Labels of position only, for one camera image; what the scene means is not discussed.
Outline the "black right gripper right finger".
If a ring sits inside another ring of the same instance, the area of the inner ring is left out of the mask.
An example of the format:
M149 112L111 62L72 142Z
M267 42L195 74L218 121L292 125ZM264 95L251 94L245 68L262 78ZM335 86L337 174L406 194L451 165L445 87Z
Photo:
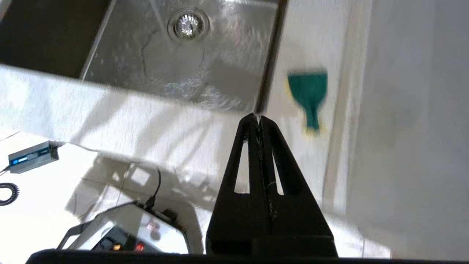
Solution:
M337 257L335 239L278 125L261 117L264 190L270 234L279 256Z

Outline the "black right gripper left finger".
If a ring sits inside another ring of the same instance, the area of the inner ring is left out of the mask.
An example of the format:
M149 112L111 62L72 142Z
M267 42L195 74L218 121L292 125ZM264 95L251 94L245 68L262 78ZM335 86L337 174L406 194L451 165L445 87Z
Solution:
M243 145L248 146L248 194L235 191ZM206 234L207 254L250 255L255 239L268 234L259 152L258 121L251 113L240 120L236 131Z

